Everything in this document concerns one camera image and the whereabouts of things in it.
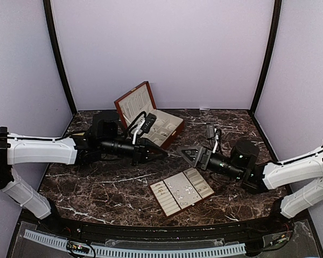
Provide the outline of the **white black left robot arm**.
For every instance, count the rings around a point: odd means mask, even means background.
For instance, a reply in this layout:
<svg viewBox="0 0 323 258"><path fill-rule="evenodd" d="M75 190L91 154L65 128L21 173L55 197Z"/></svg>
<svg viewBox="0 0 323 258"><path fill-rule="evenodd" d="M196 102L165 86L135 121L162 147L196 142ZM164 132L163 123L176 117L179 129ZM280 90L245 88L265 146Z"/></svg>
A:
<svg viewBox="0 0 323 258"><path fill-rule="evenodd" d="M134 124L124 128L115 111L102 111L92 118L86 131L71 132L63 137L28 137L9 133L0 127L0 191L21 207L28 209L53 234L65 230L65 222L48 198L37 193L13 169L20 163L90 164L104 155L129 157L132 165L162 159L167 151L144 138L157 117L141 112Z"/></svg>

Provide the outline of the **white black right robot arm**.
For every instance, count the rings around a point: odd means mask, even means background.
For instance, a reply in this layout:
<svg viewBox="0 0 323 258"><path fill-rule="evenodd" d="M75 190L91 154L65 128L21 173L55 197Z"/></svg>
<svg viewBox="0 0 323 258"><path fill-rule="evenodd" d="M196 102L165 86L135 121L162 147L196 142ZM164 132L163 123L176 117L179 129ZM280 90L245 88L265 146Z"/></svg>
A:
<svg viewBox="0 0 323 258"><path fill-rule="evenodd" d="M193 168L241 181L241 188L251 194L261 194L290 183L312 181L295 193L276 200L264 229L276 233L303 210L323 200L323 145L315 150L279 162L257 164L259 149L249 140L240 139L224 156L204 146L179 147L177 152Z"/></svg>

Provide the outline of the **red wooden jewelry box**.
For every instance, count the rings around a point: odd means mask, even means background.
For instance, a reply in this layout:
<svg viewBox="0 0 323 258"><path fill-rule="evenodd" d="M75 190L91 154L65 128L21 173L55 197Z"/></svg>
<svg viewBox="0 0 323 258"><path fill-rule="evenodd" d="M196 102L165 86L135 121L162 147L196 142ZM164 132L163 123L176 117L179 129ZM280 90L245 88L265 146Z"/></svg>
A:
<svg viewBox="0 0 323 258"><path fill-rule="evenodd" d="M156 121L143 137L166 149L184 128L184 120L158 110L148 81L142 82L114 101L122 124L127 128L141 113L153 114Z"/></svg>

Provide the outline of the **red jewelry tray insert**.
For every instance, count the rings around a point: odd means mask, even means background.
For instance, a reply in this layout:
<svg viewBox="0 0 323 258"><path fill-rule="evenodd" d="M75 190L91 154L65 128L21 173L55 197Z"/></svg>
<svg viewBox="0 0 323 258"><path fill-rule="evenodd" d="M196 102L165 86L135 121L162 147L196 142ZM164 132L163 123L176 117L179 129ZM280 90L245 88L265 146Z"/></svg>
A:
<svg viewBox="0 0 323 258"><path fill-rule="evenodd" d="M166 217L173 216L214 194L214 190L195 168L150 185L150 189Z"/></svg>

